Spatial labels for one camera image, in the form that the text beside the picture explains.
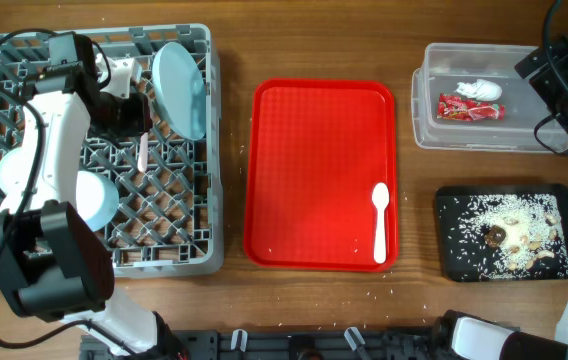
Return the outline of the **light blue plate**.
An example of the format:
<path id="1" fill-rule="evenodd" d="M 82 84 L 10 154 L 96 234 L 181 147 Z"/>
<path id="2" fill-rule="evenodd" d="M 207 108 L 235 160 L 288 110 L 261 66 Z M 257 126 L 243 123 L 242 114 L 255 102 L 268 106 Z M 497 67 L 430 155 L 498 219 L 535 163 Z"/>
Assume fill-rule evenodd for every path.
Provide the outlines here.
<path id="1" fill-rule="evenodd" d="M 176 42 L 164 45 L 153 59 L 151 75 L 160 119 L 184 139 L 203 139 L 206 134 L 206 88 L 188 50 Z"/>

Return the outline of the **red foil wrapper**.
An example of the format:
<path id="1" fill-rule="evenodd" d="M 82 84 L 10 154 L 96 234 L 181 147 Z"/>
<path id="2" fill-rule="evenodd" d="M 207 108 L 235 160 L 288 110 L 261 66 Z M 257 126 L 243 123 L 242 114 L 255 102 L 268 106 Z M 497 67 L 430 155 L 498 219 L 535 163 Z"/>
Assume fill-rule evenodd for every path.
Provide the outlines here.
<path id="1" fill-rule="evenodd" d="M 437 117 L 461 122 L 476 122 L 486 119 L 503 120 L 505 106 L 466 99 L 456 95 L 441 94 L 437 105 Z"/>

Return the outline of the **white plastic fork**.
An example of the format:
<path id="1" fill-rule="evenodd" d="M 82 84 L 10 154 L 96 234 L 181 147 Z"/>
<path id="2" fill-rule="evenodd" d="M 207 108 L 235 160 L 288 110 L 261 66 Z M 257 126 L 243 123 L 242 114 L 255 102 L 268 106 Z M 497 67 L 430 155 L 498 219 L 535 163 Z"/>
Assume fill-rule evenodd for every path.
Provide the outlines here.
<path id="1" fill-rule="evenodd" d="M 148 134 L 144 133 L 140 137 L 137 169 L 139 172 L 145 173 L 147 167 L 148 167 Z"/>

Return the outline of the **mint green bowl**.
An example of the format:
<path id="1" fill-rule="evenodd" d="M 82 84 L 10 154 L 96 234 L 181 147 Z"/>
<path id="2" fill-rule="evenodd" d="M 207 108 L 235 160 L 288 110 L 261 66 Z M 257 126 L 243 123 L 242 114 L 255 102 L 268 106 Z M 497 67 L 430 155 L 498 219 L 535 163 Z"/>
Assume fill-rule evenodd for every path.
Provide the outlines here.
<path id="1" fill-rule="evenodd" d="M 6 198 L 20 201 L 31 170 L 32 158 L 22 147 L 6 153 L 0 160 L 0 189 Z"/>

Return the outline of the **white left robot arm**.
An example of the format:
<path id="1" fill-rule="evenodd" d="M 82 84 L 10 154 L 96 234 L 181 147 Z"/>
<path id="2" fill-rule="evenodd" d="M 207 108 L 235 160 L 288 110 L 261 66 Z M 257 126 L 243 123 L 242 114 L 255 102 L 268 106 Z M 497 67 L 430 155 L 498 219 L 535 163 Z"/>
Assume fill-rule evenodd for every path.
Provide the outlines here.
<path id="1" fill-rule="evenodd" d="M 115 289 L 110 252 L 76 209 L 84 139 L 116 142 L 153 125 L 148 97 L 115 89 L 100 45 L 46 32 L 48 65 L 27 76 L 14 104 L 25 113 L 21 162 L 0 209 L 0 291 L 20 317 L 78 327 L 122 359 L 185 359 L 162 317 Z"/>

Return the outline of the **white napkin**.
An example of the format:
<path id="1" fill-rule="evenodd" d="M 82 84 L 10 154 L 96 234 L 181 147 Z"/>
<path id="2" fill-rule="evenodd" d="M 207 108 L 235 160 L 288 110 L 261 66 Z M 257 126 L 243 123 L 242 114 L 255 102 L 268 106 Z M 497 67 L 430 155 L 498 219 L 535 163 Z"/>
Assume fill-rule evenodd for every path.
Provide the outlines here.
<path id="1" fill-rule="evenodd" d="M 478 79 L 474 83 L 458 82 L 455 92 L 477 101 L 491 102 L 502 95 L 502 88 L 489 80 Z"/>

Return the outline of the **light blue bowl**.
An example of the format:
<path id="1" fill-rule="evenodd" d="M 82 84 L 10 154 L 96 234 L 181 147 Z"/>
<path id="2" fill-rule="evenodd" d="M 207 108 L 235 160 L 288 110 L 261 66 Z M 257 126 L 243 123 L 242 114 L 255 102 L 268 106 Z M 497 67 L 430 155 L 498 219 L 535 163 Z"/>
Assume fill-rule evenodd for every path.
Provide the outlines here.
<path id="1" fill-rule="evenodd" d="M 78 172 L 76 209 L 93 232 L 104 228 L 115 217 L 118 206 L 119 193 L 112 181 L 93 172 Z"/>

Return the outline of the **white plastic spoon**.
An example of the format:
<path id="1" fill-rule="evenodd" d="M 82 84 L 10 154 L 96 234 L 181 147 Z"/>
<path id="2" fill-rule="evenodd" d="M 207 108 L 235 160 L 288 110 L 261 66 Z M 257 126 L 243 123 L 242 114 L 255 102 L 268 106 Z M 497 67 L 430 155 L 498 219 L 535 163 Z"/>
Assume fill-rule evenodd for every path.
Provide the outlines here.
<path id="1" fill-rule="evenodd" d="M 380 182 L 374 186 L 371 201 L 376 212 L 373 259 L 377 264 L 383 264 L 386 261 L 385 211 L 390 202 L 390 193 L 385 183 Z"/>

